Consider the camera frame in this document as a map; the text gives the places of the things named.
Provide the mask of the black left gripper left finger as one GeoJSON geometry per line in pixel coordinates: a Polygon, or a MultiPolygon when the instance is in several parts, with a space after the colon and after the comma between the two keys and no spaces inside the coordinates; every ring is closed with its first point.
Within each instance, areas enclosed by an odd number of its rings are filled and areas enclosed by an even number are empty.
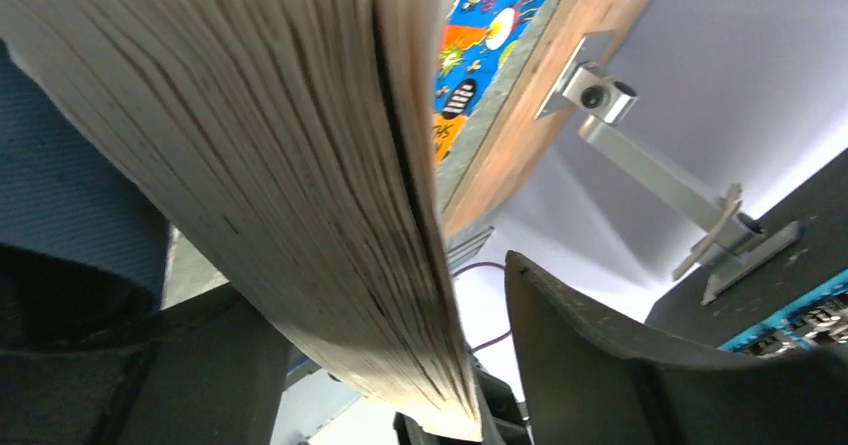
{"type": "Polygon", "coordinates": [[[290,342],[222,286],[86,341],[1,352],[5,444],[266,444],[290,342]]]}

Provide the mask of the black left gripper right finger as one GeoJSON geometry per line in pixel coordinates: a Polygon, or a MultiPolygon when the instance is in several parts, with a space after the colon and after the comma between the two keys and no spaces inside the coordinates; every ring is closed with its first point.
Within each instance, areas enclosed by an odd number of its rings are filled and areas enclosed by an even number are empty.
{"type": "Polygon", "coordinates": [[[538,444],[843,444],[847,352],[721,351],[646,326],[525,255],[505,292],[538,444]]]}

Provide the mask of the blue student backpack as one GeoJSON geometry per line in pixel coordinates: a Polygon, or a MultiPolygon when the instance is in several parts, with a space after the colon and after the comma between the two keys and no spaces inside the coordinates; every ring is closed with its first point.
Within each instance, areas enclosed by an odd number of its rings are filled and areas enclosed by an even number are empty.
{"type": "Polygon", "coordinates": [[[1,53],[1,343],[76,342],[156,312],[170,225],[1,53]]]}

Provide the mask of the orange green Treehouse book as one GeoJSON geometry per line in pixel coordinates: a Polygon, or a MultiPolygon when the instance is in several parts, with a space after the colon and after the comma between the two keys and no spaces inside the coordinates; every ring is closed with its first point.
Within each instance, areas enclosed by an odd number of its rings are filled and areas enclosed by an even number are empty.
{"type": "Polygon", "coordinates": [[[297,348],[427,432],[478,442],[434,200],[449,7],[1,0],[1,37],[297,348]]]}

